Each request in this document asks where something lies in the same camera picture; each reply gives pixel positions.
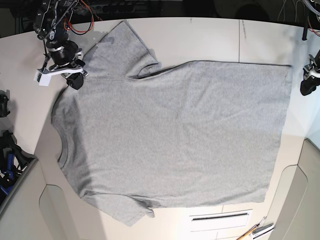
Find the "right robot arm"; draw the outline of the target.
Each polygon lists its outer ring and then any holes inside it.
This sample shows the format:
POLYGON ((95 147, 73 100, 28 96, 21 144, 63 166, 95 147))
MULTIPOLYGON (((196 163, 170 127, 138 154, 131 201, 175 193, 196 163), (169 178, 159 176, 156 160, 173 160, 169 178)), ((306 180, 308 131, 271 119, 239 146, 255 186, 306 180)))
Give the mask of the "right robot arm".
POLYGON ((70 20, 77 0, 43 0, 33 24, 44 47, 44 62, 37 69, 34 81, 47 87, 53 76, 61 75, 68 86, 79 90, 88 73, 84 70, 83 50, 69 39, 68 31, 77 35, 70 20))

